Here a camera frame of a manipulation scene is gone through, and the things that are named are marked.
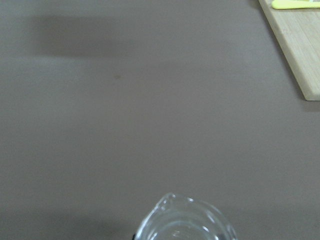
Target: yellow utensil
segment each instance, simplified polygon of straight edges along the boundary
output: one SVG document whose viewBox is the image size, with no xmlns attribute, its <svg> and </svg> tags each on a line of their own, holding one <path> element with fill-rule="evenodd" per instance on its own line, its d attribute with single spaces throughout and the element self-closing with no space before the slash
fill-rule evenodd
<svg viewBox="0 0 320 240">
<path fill-rule="evenodd" d="M 274 9 L 315 9 L 320 8 L 320 2 L 309 0 L 274 0 L 271 4 Z"/>
</svg>

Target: wooden cutting board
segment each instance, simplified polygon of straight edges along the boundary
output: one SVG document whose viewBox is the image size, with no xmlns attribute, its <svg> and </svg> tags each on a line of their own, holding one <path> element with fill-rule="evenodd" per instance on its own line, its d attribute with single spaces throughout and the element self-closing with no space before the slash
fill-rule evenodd
<svg viewBox="0 0 320 240">
<path fill-rule="evenodd" d="M 259 0 L 306 100 L 320 101 L 320 8 L 271 7 Z"/>
</svg>

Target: small stain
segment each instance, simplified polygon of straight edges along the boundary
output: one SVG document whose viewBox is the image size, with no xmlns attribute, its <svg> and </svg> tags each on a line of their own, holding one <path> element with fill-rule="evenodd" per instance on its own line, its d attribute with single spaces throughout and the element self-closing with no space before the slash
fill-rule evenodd
<svg viewBox="0 0 320 240">
<path fill-rule="evenodd" d="M 113 77 L 114 77 L 114 79 L 117 79 L 117 80 L 122 79 L 122 76 L 121 76 L 121 75 L 114 75 Z"/>
</svg>

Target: gray table surface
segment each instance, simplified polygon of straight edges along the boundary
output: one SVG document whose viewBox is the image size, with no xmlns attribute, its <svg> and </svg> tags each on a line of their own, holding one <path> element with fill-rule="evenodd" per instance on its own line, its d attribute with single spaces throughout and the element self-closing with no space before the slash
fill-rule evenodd
<svg viewBox="0 0 320 240">
<path fill-rule="evenodd" d="M 0 239 L 129 240 L 167 192 L 319 238 L 320 102 L 258 1 L 0 2 Z"/>
</svg>

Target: clear plastic cup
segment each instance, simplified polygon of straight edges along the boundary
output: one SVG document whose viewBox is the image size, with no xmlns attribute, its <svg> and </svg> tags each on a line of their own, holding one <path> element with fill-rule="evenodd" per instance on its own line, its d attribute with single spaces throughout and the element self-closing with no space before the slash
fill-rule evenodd
<svg viewBox="0 0 320 240">
<path fill-rule="evenodd" d="M 237 237 L 214 206 L 168 193 L 142 221 L 134 240 L 237 240 Z"/>
</svg>

